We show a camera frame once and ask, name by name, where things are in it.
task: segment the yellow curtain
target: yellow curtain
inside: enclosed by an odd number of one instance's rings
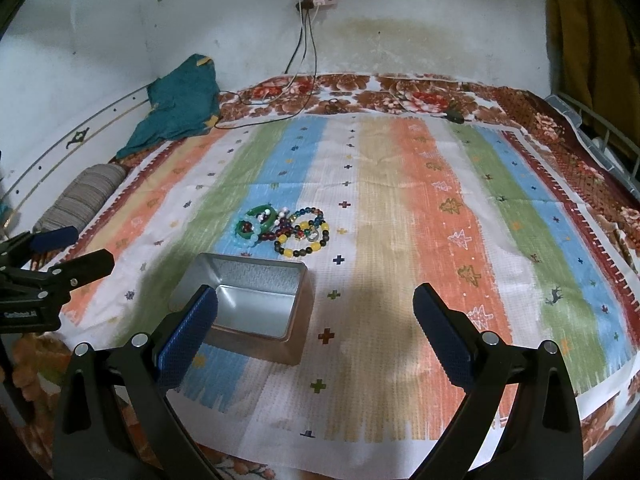
[[[614,0],[547,0],[547,23],[550,50],[561,59],[561,91],[640,146],[640,46],[618,4]],[[596,124],[591,126],[603,133]],[[613,137],[614,146],[635,158]]]

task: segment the teal cloth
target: teal cloth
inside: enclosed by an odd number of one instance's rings
[[[138,123],[127,145],[117,158],[153,146],[162,140],[204,135],[205,121],[220,111],[213,61],[197,65],[203,59],[193,54],[168,75],[156,79],[148,86],[152,110]]]

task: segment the black clamp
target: black clamp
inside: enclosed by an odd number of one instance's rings
[[[411,480],[581,480],[580,417],[564,360],[553,341],[507,345],[449,310],[433,287],[414,293],[414,314],[449,380],[466,396]],[[494,456],[469,471],[507,384],[518,384]]]
[[[78,240],[75,227],[22,233],[0,243],[0,334],[52,332],[60,328],[60,309],[75,288],[108,276],[113,270],[105,249],[52,266],[47,272],[22,269],[33,254],[65,248]],[[2,384],[24,420],[33,418],[33,404],[24,400],[12,380],[13,365],[0,340]]]
[[[60,480],[222,480],[183,428],[165,394],[179,386],[218,312],[216,292],[203,285],[151,336],[138,333],[119,347],[74,349],[54,429],[53,473]],[[114,386],[131,405],[163,470],[136,454]]]

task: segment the green stripe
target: green stripe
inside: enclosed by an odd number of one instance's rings
[[[595,316],[584,300],[564,254],[491,145],[471,126],[452,124],[450,127],[460,140],[469,142],[462,146],[489,195],[507,198],[504,202],[495,200],[495,203],[523,256],[530,258],[536,254],[540,260],[533,269],[543,297],[551,298],[551,289],[561,288],[562,300],[552,305],[545,300],[540,303],[542,321],[551,329],[556,342],[566,340],[569,352],[562,355],[574,390],[586,391],[604,377],[606,361]]]
[[[261,126],[197,204],[198,211],[182,235],[162,251],[143,275],[136,291],[135,312],[118,336],[123,345],[136,332],[151,333],[169,313],[168,300],[189,264],[201,252],[209,251],[220,238],[232,215],[240,207],[263,164],[282,138],[289,121]]]

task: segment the black cable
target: black cable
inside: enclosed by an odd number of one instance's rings
[[[298,53],[298,49],[300,48],[300,43],[302,43],[302,30],[303,30],[303,28],[304,28],[304,32],[305,32],[305,52],[302,55],[302,60],[305,59],[305,56],[306,56],[306,27],[305,27],[305,23],[306,23],[307,15],[308,15],[308,11],[303,16],[302,23],[300,23],[300,36],[298,38],[298,44],[296,45],[296,49],[293,51],[293,54],[291,55],[291,59],[289,59],[289,63],[287,64],[286,69],[284,69],[284,73],[285,74],[289,73],[289,68],[291,68],[291,63],[293,63],[293,60],[296,57],[296,54]]]
[[[291,56],[291,60],[289,61],[289,65],[291,64],[291,61],[293,61],[293,59],[296,57],[296,53],[298,52],[298,49],[300,47],[300,43],[302,40],[302,28],[304,26],[305,29],[305,49],[304,52],[302,53],[302,60],[300,60],[300,64],[302,65],[302,62],[305,60],[306,58],[306,19],[309,16],[309,11],[306,11],[306,14],[303,16],[302,18],[302,24],[300,25],[300,38],[298,39],[298,44],[296,45],[296,49],[293,52],[293,56]],[[285,74],[289,71],[289,65],[287,65],[287,69],[285,70]],[[289,85],[287,85],[286,88],[289,88],[289,86],[293,85],[293,81],[291,81],[291,83],[289,83]],[[267,101],[265,103],[252,103],[251,101],[249,102],[245,102],[242,100],[242,96],[238,93],[238,92],[232,92],[231,90],[219,90],[218,94],[232,94],[235,95],[236,97],[238,97],[238,100],[240,101],[241,104],[245,105],[245,106],[263,106],[263,105],[269,105],[271,103],[273,103],[274,101],[277,101],[280,97],[282,97],[282,95],[284,94],[284,91],[277,96],[275,99],[272,99],[271,101]]]
[[[308,16],[309,16],[309,10],[307,9],[306,17],[308,18]],[[306,32],[306,20],[303,20],[303,23],[305,23],[305,32]],[[287,119],[293,119],[296,115],[299,115],[300,113],[302,113],[302,110],[306,108],[306,105],[308,104],[309,100],[311,99],[311,96],[314,93],[314,89],[316,88],[316,76],[318,75],[318,51],[316,50],[316,42],[314,41],[314,32],[313,32],[313,27],[311,25],[311,22],[309,23],[309,35],[311,36],[311,43],[314,46],[314,77],[311,82],[311,90],[307,94],[306,101],[302,105],[302,108],[300,108],[300,110],[298,110],[293,115],[290,115],[289,117],[280,117],[277,119],[272,119],[271,121],[263,121],[261,123],[240,124],[239,126],[232,126],[230,128],[223,128],[221,126],[218,126],[218,123],[222,120],[222,115],[220,115],[220,117],[218,117],[218,120],[213,125],[213,127],[217,130],[237,130],[238,128],[247,128],[249,126],[259,126],[260,124],[269,124],[269,123],[277,123],[278,121],[286,121]]]

